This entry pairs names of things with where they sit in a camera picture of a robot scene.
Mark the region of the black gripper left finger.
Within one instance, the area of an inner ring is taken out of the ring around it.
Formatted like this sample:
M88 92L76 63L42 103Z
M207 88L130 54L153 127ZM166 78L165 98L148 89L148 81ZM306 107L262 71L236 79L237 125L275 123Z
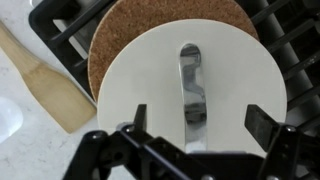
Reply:
M134 129L145 131L146 119L147 119L147 105L139 104L134 117Z

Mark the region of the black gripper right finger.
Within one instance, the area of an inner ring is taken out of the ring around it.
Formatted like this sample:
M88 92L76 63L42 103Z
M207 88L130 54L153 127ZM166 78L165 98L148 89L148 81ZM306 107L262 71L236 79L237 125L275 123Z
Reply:
M267 152L279 130L279 124L258 105L249 104L244 125L259 146Z

